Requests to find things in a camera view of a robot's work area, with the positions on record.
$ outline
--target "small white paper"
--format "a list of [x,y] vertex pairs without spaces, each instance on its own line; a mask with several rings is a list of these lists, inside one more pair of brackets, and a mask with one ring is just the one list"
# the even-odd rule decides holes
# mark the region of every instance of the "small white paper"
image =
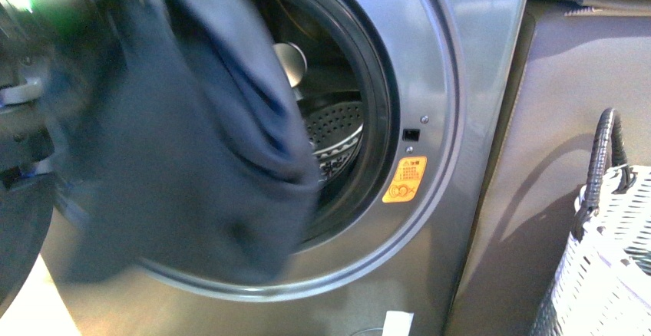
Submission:
[[385,326],[382,328],[382,336],[409,336],[413,313],[404,311],[387,311]]

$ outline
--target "front-load washing machine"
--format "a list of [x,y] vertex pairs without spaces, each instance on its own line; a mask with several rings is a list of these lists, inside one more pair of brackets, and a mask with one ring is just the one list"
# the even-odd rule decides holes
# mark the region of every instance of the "front-load washing machine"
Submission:
[[[252,1],[308,64],[294,91],[322,190],[301,248],[270,285],[221,282],[200,256],[59,284],[74,323],[83,335],[370,335],[405,311],[410,334],[441,334],[525,0]],[[83,210],[61,202],[41,251],[55,281]]]

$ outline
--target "white laundry basket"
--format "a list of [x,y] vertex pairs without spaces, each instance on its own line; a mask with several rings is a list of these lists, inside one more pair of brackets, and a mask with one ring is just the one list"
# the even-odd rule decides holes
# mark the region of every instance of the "white laundry basket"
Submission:
[[651,168],[628,165],[614,109],[601,115],[575,208],[530,336],[651,336]]

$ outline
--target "warning label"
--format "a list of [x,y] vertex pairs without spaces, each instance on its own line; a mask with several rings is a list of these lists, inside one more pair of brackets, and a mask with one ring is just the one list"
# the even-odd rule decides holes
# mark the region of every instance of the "warning label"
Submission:
[[427,157],[405,157],[400,160],[391,185],[382,197],[382,202],[399,203],[414,199],[426,166]]

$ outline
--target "garment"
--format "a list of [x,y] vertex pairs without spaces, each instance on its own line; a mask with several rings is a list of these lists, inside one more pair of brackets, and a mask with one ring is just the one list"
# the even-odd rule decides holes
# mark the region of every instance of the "garment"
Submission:
[[[60,206],[88,214],[68,280],[100,281],[140,257],[220,281],[273,280],[316,207],[319,168],[255,8],[125,0],[111,17],[119,42],[91,29],[99,48],[62,50],[97,67],[55,69],[45,101],[64,151]],[[81,77],[83,112],[57,113]]]

